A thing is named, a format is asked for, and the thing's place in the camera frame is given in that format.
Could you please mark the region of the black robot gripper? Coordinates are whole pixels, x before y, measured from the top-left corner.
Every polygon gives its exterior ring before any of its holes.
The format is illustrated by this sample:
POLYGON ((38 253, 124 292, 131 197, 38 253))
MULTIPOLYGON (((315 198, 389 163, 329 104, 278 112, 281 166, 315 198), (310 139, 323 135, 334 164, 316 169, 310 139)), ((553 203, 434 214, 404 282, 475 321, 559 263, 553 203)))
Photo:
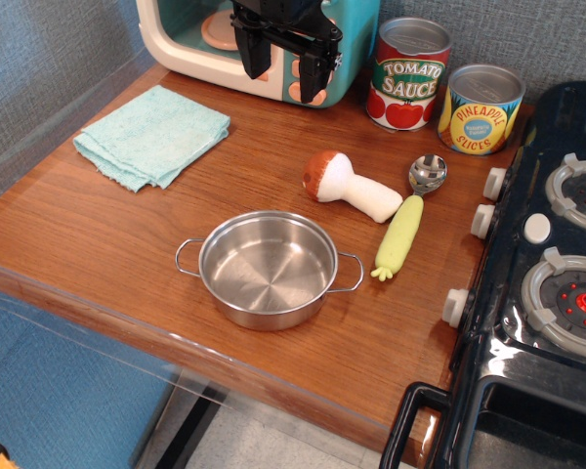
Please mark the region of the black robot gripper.
POLYGON ((300 99, 309 104, 324 90, 341 60, 341 30, 320 1, 234 1, 231 25, 246 74, 263 75, 274 44, 300 56, 300 99))

